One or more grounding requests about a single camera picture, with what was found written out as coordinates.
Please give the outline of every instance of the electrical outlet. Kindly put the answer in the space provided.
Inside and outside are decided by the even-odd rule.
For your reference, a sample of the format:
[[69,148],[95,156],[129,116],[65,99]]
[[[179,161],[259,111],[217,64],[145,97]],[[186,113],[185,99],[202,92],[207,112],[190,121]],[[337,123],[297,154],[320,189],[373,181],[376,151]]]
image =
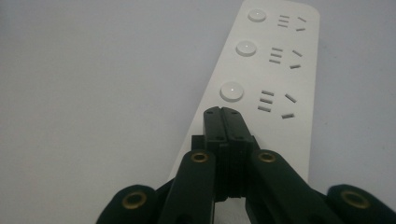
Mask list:
[[[203,134],[204,111],[225,106],[242,114],[261,148],[281,154],[307,180],[318,29],[319,14],[307,5],[278,0],[242,4],[170,178],[191,150],[191,136]],[[244,210],[243,203],[229,199],[217,204],[215,220],[230,223],[232,217],[219,216],[231,213],[240,219]]]

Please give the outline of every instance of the brass insert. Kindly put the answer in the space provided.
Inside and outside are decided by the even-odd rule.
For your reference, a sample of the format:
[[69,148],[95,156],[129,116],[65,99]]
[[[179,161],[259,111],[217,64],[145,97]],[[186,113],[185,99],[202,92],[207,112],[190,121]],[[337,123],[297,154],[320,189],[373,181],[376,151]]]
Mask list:
[[136,209],[145,204],[148,196],[142,191],[132,192],[122,200],[122,206],[126,209]]
[[203,152],[197,152],[192,154],[191,159],[195,162],[205,162],[209,160],[209,156]]
[[355,191],[343,190],[341,192],[341,197],[343,198],[344,202],[348,203],[351,206],[360,209],[366,209],[370,207],[369,201]]
[[259,155],[259,159],[261,161],[265,161],[265,162],[273,162],[276,160],[276,157],[274,156],[274,154],[269,153],[269,152],[263,152]]

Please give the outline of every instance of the white power strip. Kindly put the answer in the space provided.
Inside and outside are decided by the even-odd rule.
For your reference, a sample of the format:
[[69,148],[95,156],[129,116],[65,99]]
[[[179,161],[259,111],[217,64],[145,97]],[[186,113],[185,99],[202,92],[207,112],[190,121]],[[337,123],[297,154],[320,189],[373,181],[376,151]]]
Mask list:
[[[203,134],[204,111],[225,106],[242,114],[261,148],[278,152],[307,180],[318,29],[319,14],[307,5],[242,4],[170,178],[191,150],[191,136]],[[235,200],[219,203],[216,223],[249,223],[244,210]]]

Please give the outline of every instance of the gray background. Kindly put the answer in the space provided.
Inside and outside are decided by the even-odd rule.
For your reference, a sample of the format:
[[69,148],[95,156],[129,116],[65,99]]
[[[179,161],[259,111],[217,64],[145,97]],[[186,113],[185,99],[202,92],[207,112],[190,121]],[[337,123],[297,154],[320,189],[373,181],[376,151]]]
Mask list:
[[[396,1],[321,15],[309,182],[396,209]],[[93,223],[172,168],[240,0],[0,0],[0,222]]]

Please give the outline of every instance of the round button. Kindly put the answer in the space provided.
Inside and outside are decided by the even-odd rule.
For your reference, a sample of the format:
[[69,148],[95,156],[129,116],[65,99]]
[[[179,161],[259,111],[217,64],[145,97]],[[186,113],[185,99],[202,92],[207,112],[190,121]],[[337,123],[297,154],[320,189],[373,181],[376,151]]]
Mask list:
[[267,15],[265,14],[265,12],[259,9],[253,9],[248,13],[248,18],[254,22],[261,22],[261,21],[265,21]]
[[227,82],[222,85],[220,95],[227,102],[237,102],[244,95],[244,89],[237,82]]
[[244,57],[250,57],[256,53],[256,45],[254,45],[250,41],[241,41],[238,45],[236,45],[236,52]]

